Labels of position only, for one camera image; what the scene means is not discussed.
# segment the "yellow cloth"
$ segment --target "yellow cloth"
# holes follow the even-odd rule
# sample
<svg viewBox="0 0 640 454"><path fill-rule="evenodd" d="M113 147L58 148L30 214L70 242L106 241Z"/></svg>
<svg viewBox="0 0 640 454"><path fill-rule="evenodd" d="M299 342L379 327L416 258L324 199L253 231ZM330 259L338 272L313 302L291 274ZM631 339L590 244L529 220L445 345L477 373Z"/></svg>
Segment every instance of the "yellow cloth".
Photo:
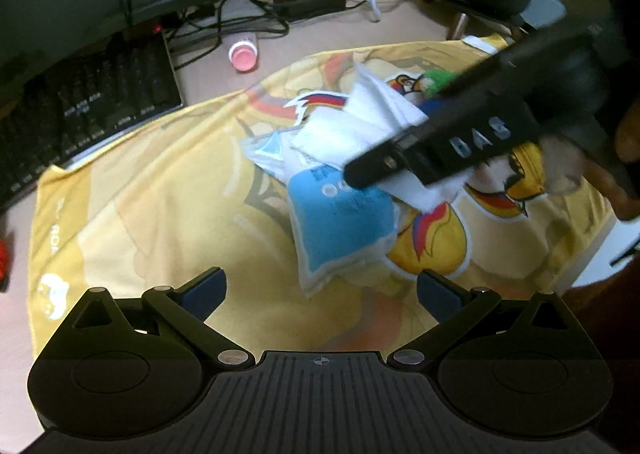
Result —
<svg viewBox="0 0 640 454"><path fill-rule="evenodd" d="M435 324L415 294L422 268L510 298L553 286L610 209L588 184L547 197L535 145L480 171L452 204L405 210L388 264L336 277L310 300L298 285L286 191L242 155L249 135L291 126L315 105L340 108L355 62L411 97L426 69L461 71L484 57L461 42L313 55L250 90L148 124L77 170L47 170L30 246L34 353L89 287L137 297L212 266L226 271L228 293L207 324L256 357L268 349L386 355Z"/></svg>

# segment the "black keyboard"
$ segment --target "black keyboard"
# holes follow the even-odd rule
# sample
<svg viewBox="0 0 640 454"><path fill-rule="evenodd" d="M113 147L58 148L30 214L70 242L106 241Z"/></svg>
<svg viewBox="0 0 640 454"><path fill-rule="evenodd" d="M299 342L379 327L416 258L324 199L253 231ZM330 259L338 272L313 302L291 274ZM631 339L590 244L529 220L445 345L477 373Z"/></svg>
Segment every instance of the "black keyboard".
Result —
<svg viewBox="0 0 640 454"><path fill-rule="evenodd" d="M0 118L0 206L31 190L48 166L68 167L181 106L162 34L58 63Z"/></svg>

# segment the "white tissue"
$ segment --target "white tissue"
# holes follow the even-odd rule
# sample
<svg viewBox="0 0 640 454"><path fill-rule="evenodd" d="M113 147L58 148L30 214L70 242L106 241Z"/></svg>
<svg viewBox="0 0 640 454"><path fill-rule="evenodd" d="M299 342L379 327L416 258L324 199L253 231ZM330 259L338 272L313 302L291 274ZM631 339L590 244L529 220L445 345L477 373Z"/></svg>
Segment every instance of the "white tissue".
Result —
<svg viewBox="0 0 640 454"><path fill-rule="evenodd" d="M420 109L359 65L344 109L316 108L291 145L314 160L343 170L370 148L426 120ZM472 170L464 171L425 187L405 170L376 186L421 212L431 212L442 202L452 201L471 174Z"/></svg>

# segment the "beige desk surface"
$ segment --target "beige desk surface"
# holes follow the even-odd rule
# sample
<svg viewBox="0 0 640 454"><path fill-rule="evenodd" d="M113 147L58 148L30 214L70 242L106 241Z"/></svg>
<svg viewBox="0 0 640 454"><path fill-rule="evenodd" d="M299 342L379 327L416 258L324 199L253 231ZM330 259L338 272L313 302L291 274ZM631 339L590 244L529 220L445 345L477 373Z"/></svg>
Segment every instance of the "beige desk surface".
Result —
<svg viewBox="0 0 640 454"><path fill-rule="evenodd" d="M443 40L452 12L425 7L420 0L384 3L382 21L369 21L366 7L296 24L281 39L260 40L256 71L237 74L219 50L178 73L187 104L243 89L296 60L324 50L412 40ZM193 55L186 55L178 62ZM26 312L27 254L35 197L30 195L0 219L0 236L14 257L10 284L0 294L0 453L21 452L42 431L26 382L33 363Z"/></svg>

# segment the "metal screw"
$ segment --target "metal screw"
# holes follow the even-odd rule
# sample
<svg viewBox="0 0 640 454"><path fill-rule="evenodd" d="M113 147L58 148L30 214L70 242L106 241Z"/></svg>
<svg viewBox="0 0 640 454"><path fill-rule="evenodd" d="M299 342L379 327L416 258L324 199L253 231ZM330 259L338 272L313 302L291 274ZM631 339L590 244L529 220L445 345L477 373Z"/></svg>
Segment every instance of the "metal screw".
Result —
<svg viewBox="0 0 640 454"><path fill-rule="evenodd" d="M248 359L249 355L247 352L239 349L228 349L218 355L218 360L228 366L239 366L240 364L244 364Z"/></svg>
<svg viewBox="0 0 640 454"><path fill-rule="evenodd" d="M395 170L398 168L398 163L391 156L386 156L384 162L385 165L391 170Z"/></svg>
<svg viewBox="0 0 640 454"><path fill-rule="evenodd" d="M394 360L406 366L417 366L424 361L424 355L415 349L401 349L394 353Z"/></svg>

